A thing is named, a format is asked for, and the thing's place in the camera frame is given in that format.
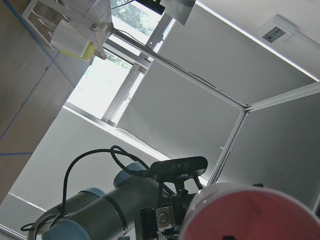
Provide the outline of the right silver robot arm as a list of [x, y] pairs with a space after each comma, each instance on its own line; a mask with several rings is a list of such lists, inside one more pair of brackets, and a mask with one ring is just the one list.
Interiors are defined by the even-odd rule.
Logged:
[[120, 171], [109, 193], [90, 187], [60, 203], [36, 220], [29, 240], [117, 240], [132, 229], [138, 240], [157, 240], [156, 209], [167, 193], [160, 192], [157, 174], [168, 173], [166, 161], [154, 162], [151, 177]]

